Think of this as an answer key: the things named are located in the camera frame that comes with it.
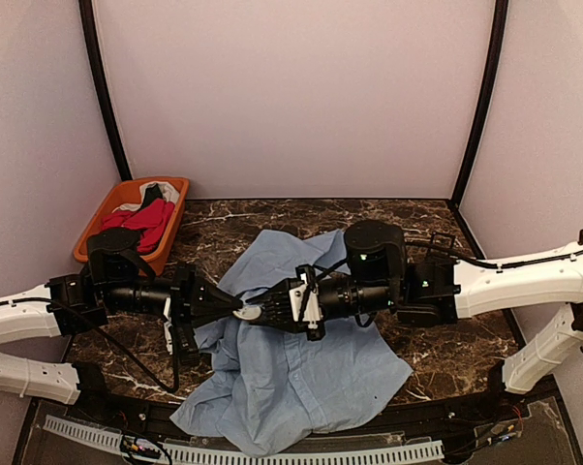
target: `white cable tray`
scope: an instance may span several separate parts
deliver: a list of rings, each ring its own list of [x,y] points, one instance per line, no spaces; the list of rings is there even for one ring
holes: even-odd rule
[[[90,448],[125,455],[119,450],[121,434],[115,432],[116,430],[86,426],[51,415],[46,415],[44,430]],[[173,464],[177,465],[403,465],[445,457],[442,441],[351,452],[278,453],[265,458],[249,457],[242,452],[191,448],[168,443],[164,443],[163,447],[173,459]],[[161,464],[168,462],[164,456],[158,460],[141,457],[138,459]]]

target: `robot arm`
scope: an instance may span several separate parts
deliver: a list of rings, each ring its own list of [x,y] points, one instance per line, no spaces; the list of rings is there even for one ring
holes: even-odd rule
[[[173,348],[185,363],[198,354],[194,328],[234,315],[250,324],[325,335],[337,318],[390,311],[412,326],[452,324],[484,312],[545,302],[568,302],[524,349],[500,366],[501,389],[522,394],[583,344],[583,232],[561,249],[499,261],[474,261],[431,243],[407,243],[403,231],[377,221],[345,233],[350,276],[328,278],[301,266],[245,305],[207,283],[191,265],[171,280],[153,278],[135,253],[138,235],[109,230],[88,242],[89,264],[79,275],[50,280],[0,299],[0,343],[78,334],[107,323],[107,312],[149,313],[168,320]],[[438,250],[408,263],[406,245]],[[149,275],[139,277],[139,272]],[[104,390],[104,377],[86,364],[47,364],[0,354],[0,389],[74,403],[84,391]]]

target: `black metal pole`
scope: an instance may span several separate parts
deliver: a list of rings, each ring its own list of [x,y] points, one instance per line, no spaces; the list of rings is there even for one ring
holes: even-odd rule
[[[82,32],[85,36],[85,45],[87,46],[87,55],[89,56],[89,66],[91,68],[91,75],[94,79],[96,93],[98,94],[98,104],[100,105],[100,112],[105,121],[107,128],[108,142],[113,152],[115,165],[122,181],[129,181],[133,178],[124,152],[124,146],[119,137],[119,130],[117,129],[117,121],[115,120],[115,113],[110,102],[110,95],[108,94],[107,78],[105,76],[105,68],[102,63],[102,55],[100,53],[100,44],[98,43],[98,33],[96,32],[96,20],[94,18],[94,10],[91,0],[78,0],[80,6],[80,20],[82,22]]]
[[[503,47],[507,10],[508,0],[496,0],[492,33],[490,35],[489,48],[487,49],[487,60],[485,61],[485,71],[483,72],[483,81],[481,82],[481,89],[478,93],[478,101],[476,103],[475,119],[473,119],[473,126],[468,137],[468,144],[464,152],[464,160],[459,169],[455,189],[450,198],[451,202],[457,208],[459,208],[462,199],[464,199],[466,186],[468,186],[470,175],[473,172],[478,145],[481,141],[485,120],[487,119],[487,111],[492,100],[492,91],[494,90],[494,82],[496,81],[496,73],[498,72],[501,48]]]

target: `white plastic arm segment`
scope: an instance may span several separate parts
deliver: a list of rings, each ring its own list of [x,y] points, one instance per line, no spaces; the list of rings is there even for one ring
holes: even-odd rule
[[[580,250],[583,250],[583,245],[571,242],[548,252],[485,262],[506,264],[573,254]],[[567,260],[529,264],[502,272],[462,262],[454,267],[454,283],[461,286],[461,293],[455,296],[458,318],[538,303],[582,303],[583,254]]]
[[[44,285],[25,293],[1,297],[12,301],[24,297],[50,298],[50,290]],[[61,335],[57,320],[46,310],[46,303],[26,302],[0,306],[0,344],[30,337],[54,337]]]
[[[505,360],[506,391],[524,394],[583,344],[583,332],[571,329],[573,312],[566,303],[526,347]]]
[[[0,390],[74,404],[80,391],[70,363],[43,363],[0,353]]]

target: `white cloth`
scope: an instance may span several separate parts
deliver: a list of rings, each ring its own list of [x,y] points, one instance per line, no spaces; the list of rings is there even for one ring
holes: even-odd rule
[[[160,192],[163,193],[163,198],[167,202],[177,203],[179,201],[179,192],[177,189],[173,187],[172,184],[166,181],[153,181],[147,182],[145,184],[141,184],[138,189],[140,190],[140,203],[124,203],[123,205],[119,205],[113,211],[117,210],[128,210],[128,211],[138,211],[140,209],[141,204],[143,203],[143,199],[145,198],[145,191],[158,184],[160,188]]]

